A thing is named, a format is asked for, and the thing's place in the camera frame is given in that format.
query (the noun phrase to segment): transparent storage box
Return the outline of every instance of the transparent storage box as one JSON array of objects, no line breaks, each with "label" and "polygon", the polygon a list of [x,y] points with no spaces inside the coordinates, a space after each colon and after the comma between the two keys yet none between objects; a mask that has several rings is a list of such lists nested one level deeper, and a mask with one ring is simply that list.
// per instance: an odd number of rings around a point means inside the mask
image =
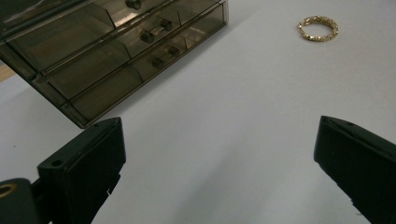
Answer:
[{"label": "transparent storage box", "polygon": [[0,58],[81,128],[228,22],[227,0],[42,2],[0,24]]}]

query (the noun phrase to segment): plastic drawer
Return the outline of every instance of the plastic drawer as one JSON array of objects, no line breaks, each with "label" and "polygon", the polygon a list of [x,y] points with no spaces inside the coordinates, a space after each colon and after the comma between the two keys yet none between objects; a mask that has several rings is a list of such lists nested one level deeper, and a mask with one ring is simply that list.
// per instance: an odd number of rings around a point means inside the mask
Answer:
[{"label": "plastic drawer", "polygon": [[65,98],[70,99],[129,60],[125,46],[114,40],[52,71],[45,78]]},{"label": "plastic drawer", "polygon": [[72,104],[86,120],[93,120],[142,83],[137,70],[127,66],[72,100]]},{"label": "plastic drawer", "polygon": [[0,31],[0,58],[77,126],[88,127],[228,22],[227,0],[140,4],[60,3],[54,8],[64,11],[50,10],[28,28],[7,37]]},{"label": "plastic drawer", "polygon": [[41,72],[112,30],[106,11],[90,4],[14,38],[9,44]]},{"label": "plastic drawer", "polygon": [[140,0],[135,4],[126,5],[125,0],[97,0],[96,5],[105,8],[116,27],[131,21],[158,5],[169,2],[165,0]]}]

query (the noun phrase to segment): white surface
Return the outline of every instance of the white surface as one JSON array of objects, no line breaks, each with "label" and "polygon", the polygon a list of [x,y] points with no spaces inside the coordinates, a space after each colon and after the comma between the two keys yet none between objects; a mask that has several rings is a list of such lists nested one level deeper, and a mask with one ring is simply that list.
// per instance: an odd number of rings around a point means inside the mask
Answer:
[{"label": "white surface", "polygon": [[[321,115],[396,143],[396,2],[230,0],[230,24],[128,98],[127,163],[93,223],[368,223],[313,161]],[[307,16],[340,35],[308,42]],[[21,78],[0,83],[0,176],[81,130]]]}]

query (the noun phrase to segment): gold jewelry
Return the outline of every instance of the gold jewelry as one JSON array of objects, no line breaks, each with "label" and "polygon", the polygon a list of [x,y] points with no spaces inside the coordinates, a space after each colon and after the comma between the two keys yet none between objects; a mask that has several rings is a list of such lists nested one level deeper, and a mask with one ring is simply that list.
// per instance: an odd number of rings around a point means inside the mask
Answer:
[{"label": "gold jewelry", "polygon": [[[329,26],[330,28],[332,28],[332,33],[329,35],[325,35],[325,36],[308,35],[303,30],[303,27],[306,25],[312,24],[312,23],[320,23],[320,24]],[[332,20],[328,17],[324,17],[324,16],[312,16],[312,17],[305,18],[303,21],[300,21],[300,23],[297,25],[297,28],[299,29],[299,31],[304,39],[316,41],[316,42],[329,41],[338,35],[337,23],[335,23],[334,20]]]}]

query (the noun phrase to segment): drawer handle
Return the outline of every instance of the drawer handle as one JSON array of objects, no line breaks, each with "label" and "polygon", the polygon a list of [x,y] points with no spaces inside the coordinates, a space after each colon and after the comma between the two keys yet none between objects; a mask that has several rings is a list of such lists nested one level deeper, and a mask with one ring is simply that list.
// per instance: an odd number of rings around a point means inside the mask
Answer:
[{"label": "drawer handle", "polygon": [[157,69],[163,69],[166,63],[169,63],[173,60],[173,58],[177,58],[178,56],[180,56],[180,49],[171,46],[168,50],[168,53],[165,53],[161,57],[155,57],[151,64]]},{"label": "drawer handle", "polygon": [[142,3],[140,2],[140,0],[125,0],[125,4],[127,7],[131,7],[136,10],[142,7]]},{"label": "drawer handle", "polygon": [[171,21],[166,19],[161,20],[160,25],[152,29],[151,31],[143,31],[140,35],[140,39],[146,43],[151,44],[155,40],[155,36],[159,33],[166,31],[169,32],[173,29],[173,24]]}]

